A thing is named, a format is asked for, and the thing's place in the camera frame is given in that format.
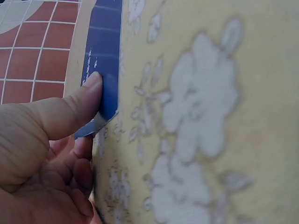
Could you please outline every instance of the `white floral pattern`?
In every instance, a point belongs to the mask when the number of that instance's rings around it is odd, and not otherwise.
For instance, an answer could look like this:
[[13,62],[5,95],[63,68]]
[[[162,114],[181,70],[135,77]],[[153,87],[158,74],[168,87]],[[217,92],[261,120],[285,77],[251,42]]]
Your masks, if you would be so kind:
[[114,223],[122,224],[125,218],[128,216],[130,186],[127,181],[128,171],[122,170],[119,178],[116,167],[110,169],[110,188],[111,188],[111,200],[107,199],[107,204],[116,204],[113,210]]
[[133,25],[134,33],[138,34],[140,30],[140,15],[145,7],[145,0],[129,0],[129,25]]
[[[168,140],[161,139],[160,155],[151,174],[143,178],[151,191],[143,207],[153,209],[158,224],[225,224],[231,211],[230,194],[252,183],[252,178],[236,172],[216,176],[223,193],[213,199],[203,165],[194,161],[198,149],[213,159],[224,149],[223,122],[238,99],[230,55],[241,37],[237,19],[225,26],[220,47],[206,33],[199,33],[192,49],[176,63],[169,90],[155,94],[163,107],[167,133],[177,135],[174,152]],[[238,223],[252,221],[235,214]]]
[[121,135],[125,132],[122,129],[122,119],[123,119],[123,114],[122,114],[122,109],[121,109],[121,104],[118,103],[118,109],[117,109],[117,123],[114,126],[113,129],[113,134],[116,136],[116,141],[120,141],[121,140]]
[[105,152],[105,139],[107,138],[107,135],[108,135],[107,127],[101,128],[100,131],[95,135],[95,144],[100,158],[103,157]]
[[154,43],[159,35],[161,27],[161,13],[158,12],[150,20],[149,32],[148,32],[148,42]]
[[129,135],[129,143],[138,139],[137,157],[140,164],[145,160],[144,146],[141,137],[150,136],[153,132],[152,123],[158,122],[158,115],[153,105],[154,96],[152,89],[156,86],[162,74],[164,60],[159,57],[154,69],[152,64],[147,63],[143,68],[142,80],[139,86],[135,86],[134,90],[142,100],[139,106],[135,107],[131,113],[131,118],[138,121],[137,126],[132,127]]
[[238,99],[235,63],[229,57],[242,36],[241,25],[236,24],[240,22],[232,20],[224,31],[230,31],[233,43],[226,40],[221,47],[206,33],[198,34],[171,75],[171,100],[164,104],[163,124],[167,132],[178,133],[176,153],[183,162],[190,162],[198,148],[208,157],[223,150],[223,120]]

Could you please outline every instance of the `blue strip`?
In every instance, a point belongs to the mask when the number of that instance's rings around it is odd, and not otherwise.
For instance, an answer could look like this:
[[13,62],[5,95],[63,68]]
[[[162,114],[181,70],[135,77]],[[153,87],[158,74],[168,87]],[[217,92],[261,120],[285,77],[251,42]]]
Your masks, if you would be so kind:
[[121,10],[122,0],[97,0],[91,14],[81,78],[82,85],[92,72],[102,75],[99,113],[106,122],[115,116],[118,108]]

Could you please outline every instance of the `finger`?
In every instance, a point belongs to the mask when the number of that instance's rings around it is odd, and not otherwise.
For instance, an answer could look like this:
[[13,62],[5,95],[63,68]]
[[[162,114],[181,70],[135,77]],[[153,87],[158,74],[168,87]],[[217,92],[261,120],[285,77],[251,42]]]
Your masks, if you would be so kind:
[[70,136],[56,141],[49,141],[50,148],[49,148],[49,153],[47,158],[48,161],[55,159],[65,149],[69,141],[70,141]]
[[91,202],[85,198],[79,189],[73,189],[70,192],[70,197],[86,223],[90,223],[93,218],[93,206]]
[[76,161],[70,187],[72,189],[81,190],[85,197],[89,198],[93,189],[93,172],[91,164],[87,159],[79,159]]
[[49,140],[73,134],[97,113],[102,94],[102,78],[94,72],[74,94],[25,104]]
[[73,150],[67,155],[63,162],[52,162],[56,171],[60,174],[66,185],[70,184],[76,161],[79,159],[91,159],[93,139],[92,137],[79,138],[75,141]]

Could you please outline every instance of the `tiled wall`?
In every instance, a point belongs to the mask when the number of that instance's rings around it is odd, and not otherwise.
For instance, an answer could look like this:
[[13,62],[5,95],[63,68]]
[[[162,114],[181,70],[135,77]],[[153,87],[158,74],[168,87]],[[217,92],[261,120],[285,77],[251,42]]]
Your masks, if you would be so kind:
[[63,96],[79,9],[74,0],[0,4],[1,104]]

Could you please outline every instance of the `yellow surface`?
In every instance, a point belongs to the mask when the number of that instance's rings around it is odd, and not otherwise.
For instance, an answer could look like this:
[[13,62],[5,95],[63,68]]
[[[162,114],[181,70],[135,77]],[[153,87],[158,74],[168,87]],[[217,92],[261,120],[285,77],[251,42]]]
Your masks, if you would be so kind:
[[[143,87],[147,94],[155,95],[168,90],[179,58],[184,52],[192,50],[198,34],[205,32],[214,45],[219,47],[225,25],[237,18],[243,28],[242,43],[229,58],[236,64],[234,87],[238,90],[238,103],[223,120],[225,144],[221,153],[209,157],[203,153],[203,149],[199,149],[192,161],[202,167],[204,185],[212,195],[211,201],[192,209],[198,208],[203,213],[207,212],[211,219],[215,218],[219,195],[225,192],[221,177],[227,173],[238,173],[253,181],[246,188],[228,195],[228,202],[225,203],[228,211],[222,208],[226,214],[223,215],[224,223],[298,223],[299,2],[167,0],[161,5],[162,0],[148,0],[138,18],[131,23],[129,2],[126,0],[123,6],[121,116],[114,118],[107,125],[107,130],[103,129],[98,134],[94,144],[97,150],[104,152],[102,156],[97,155],[96,203],[107,222],[156,223],[157,211],[147,211],[143,207],[145,199],[153,194],[147,188],[144,177],[152,174],[162,140],[167,139],[170,143],[169,155],[173,156],[176,151],[178,131],[170,133],[161,127],[163,107],[157,100],[154,100],[154,107],[158,122],[152,120],[152,133],[142,136],[138,132],[134,141],[129,140],[132,128],[140,123],[140,120],[133,120],[131,114],[145,101],[134,90],[134,87],[140,87],[144,68],[148,63],[151,64],[149,80]],[[148,42],[150,20],[158,11],[161,13],[159,35],[154,43]],[[84,49],[80,49],[71,53],[71,56],[78,55],[83,60]],[[161,57],[161,76],[155,87],[150,89],[155,64]],[[68,85],[75,85],[75,82],[69,81],[70,71],[81,74],[82,61],[78,59],[78,62],[79,65],[76,60],[69,63],[66,90]],[[182,82],[185,72],[181,71]],[[184,101],[182,105],[188,110]],[[138,143],[142,143],[144,148],[143,163],[140,163],[137,156]],[[121,196],[113,199],[112,173],[116,174],[121,187],[129,185],[128,209]],[[169,212],[176,211],[174,215],[179,212],[176,207],[169,209]],[[181,211],[182,223],[193,224],[192,214],[188,217],[189,213],[184,213],[184,209]],[[212,224],[211,219],[197,223]]]

